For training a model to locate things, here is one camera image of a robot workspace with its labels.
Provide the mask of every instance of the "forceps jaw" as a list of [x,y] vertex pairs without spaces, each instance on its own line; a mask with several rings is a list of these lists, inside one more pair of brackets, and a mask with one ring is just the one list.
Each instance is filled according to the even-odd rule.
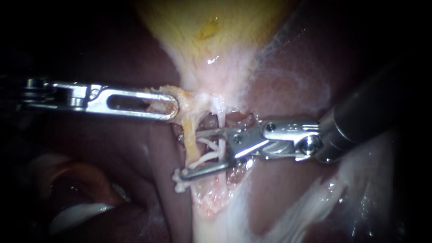
[[[83,113],[136,117],[157,121],[170,121],[179,111],[179,103],[174,96],[154,91],[117,89],[98,84],[82,84],[60,81],[46,81],[43,89],[52,89],[52,93],[64,93],[65,101],[50,97],[42,102],[25,103],[24,110],[48,109]],[[139,104],[135,107],[120,106],[112,103],[128,99]]]

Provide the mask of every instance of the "white fibrous band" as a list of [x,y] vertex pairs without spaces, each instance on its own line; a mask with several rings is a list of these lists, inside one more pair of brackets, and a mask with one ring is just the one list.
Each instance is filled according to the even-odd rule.
[[[217,113],[217,116],[218,116],[218,121],[219,121],[218,122],[219,127],[223,127],[225,125],[225,112],[219,111]],[[187,168],[195,169],[199,165],[201,165],[207,161],[210,161],[212,159],[215,159],[215,158],[218,158],[219,161],[224,159],[225,151],[226,151],[226,141],[224,139],[219,139],[218,144],[214,144],[213,141],[206,139],[206,138],[198,138],[196,141],[203,143],[203,144],[206,144],[208,146],[208,148],[210,148],[213,151],[205,153],[197,161],[189,164],[187,166]],[[176,169],[174,171],[173,176],[172,176],[173,181],[176,182],[175,192],[177,192],[177,193],[184,192],[186,190],[186,188],[190,187],[191,184],[193,183],[193,181],[183,181],[180,178],[180,173],[182,173],[182,171],[180,169]]]

